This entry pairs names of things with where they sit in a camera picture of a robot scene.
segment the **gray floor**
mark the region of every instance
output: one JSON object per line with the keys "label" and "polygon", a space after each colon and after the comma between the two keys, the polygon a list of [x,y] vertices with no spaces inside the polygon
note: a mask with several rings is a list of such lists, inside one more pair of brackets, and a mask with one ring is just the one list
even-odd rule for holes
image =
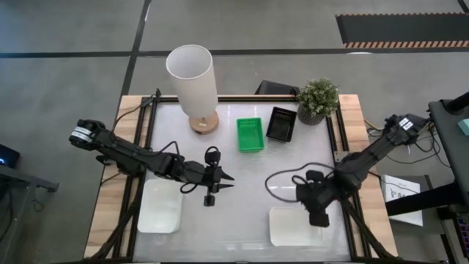
{"label": "gray floor", "polygon": [[[0,52],[129,51],[143,0],[1,0]],[[196,43],[211,49],[341,48],[334,15],[364,12],[460,12],[456,0],[154,0],[141,50],[171,50]],[[59,181],[53,195],[37,192],[45,210],[33,210],[16,263],[81,258],[102,166],[95,154],[67,137],[79,118],[115,118],[128,58],[0,59],[0,143],[22,153],[20,169]],[[342,93],[359,94],[363,114],[377,125],[391,114],[425,114],[431,100],[467,92],[469,53],[217,56],[219,94],[252,94],[263,79],[302,85],[327,76]],[[131,95],[155,88],[174,94],[164,58],[139,58]],[[416,148],[391,155],[424,157]],[[434,186],[451,171],[429,159],[399,165],[387,159],[380,173],[429,174]],[[442,257],[434,236],[395,230],[399,254],[409,260]]]}

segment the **black tray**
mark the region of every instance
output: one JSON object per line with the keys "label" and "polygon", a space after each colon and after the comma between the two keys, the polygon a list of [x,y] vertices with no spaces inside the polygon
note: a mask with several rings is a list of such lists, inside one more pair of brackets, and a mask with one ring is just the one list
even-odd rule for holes
{"label": "black tray", "polygon": [[279,107],[272,109],[269,127],[266,136],[280,142],[292,141],[293,128],[295,127],[296,112]]}

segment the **green basket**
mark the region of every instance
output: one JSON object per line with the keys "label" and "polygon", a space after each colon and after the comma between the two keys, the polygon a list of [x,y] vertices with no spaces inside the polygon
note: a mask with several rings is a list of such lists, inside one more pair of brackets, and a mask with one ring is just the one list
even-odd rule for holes
{"label": "green basket", "polygon": [[264,149],[264,134],[260,117],[236,120],[237,143],[241,152],[253,152]]}

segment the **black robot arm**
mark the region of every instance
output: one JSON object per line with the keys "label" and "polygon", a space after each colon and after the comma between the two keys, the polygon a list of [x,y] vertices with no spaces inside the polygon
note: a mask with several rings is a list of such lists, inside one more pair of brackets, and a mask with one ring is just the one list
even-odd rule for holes
{"label": "black robot arm", "polygon": [[69,141],[81,149],[99,151],[104,154],[105,159],[115,161],[119,170],[126,175],[135,176],[148,169],[158,177],[168,180],[206,186],[207,196],[204,201],[206,206],[215,204],[214,193],[233,186],[220,183],[221,179],[234,179],[225,174],[218,165],[221,153],[216,147],[209,148],[215,151],[207,150],[205,153],[205,162],[208,166],[204,166],[195,161],[185,161],[179,153],[154,152],[142,148],[119,138],[107,130],[102,122],[94,120],[79,120]]}
{"label": "black robot arm", "polygon": [[395,147],[416,142],[418,133],[425,128],[428,119],[413,114],[393,115],[386,120],[382,136],[365,150],[351,153],[336,164],[332,177],[324,178],[321,172],[306,173],[308,183],[297,184],[297,200],[309,212],[309,223],[328,227],[325,209],[334,200],[345,201],[361,187],[368,171]]}

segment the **black mat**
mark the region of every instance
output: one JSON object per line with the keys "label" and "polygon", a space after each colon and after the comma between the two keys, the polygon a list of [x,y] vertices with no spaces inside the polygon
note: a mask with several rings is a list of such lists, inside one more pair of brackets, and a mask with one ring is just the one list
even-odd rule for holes
{"label": "black mat", "polygon": [[464,13],[337,15],[346,48],[469,47]]}

